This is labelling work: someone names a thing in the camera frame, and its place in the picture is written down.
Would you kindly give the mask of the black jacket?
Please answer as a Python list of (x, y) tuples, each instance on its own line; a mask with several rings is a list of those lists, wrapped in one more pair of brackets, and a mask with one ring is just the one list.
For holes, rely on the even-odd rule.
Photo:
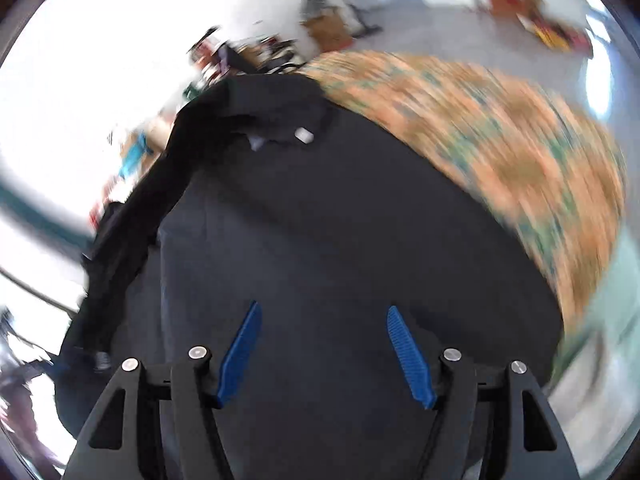
[(389, 132), (300, 75), (239, 76), (180, 110), (166, 152), (99, 228), (63, 341), (58, 417), (79, 434), (122, 360), (222, 356), (264, 324), (218, 417), (240, 479), (407, 479), (433, 416), (385, 326), (436, 358), (548, 382), (558, 302), (520, 242)]

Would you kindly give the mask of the dark teal curtain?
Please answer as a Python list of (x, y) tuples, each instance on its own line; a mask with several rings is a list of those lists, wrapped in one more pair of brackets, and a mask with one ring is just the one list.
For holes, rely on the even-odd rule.
[(78, 250), (87, 248), (92, 242), (91, 236), (78, 229), (70, 228), (41, 212), (23, 196), (17, 194), (5, 180), (1, 180), (0, 190), (1, 207), (23, 226), (28, 226), (48, 242), (65, 244)]

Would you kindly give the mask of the sunflower pattern tablecloth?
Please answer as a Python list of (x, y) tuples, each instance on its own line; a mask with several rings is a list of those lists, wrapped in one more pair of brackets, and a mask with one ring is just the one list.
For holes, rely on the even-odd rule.
[(624, 158), (600, 122), (536, 84), (429, 55), (332, 52), (303, 74), (483, 204), (536, 263), (564, 325), (579, 322), (625, 215)]

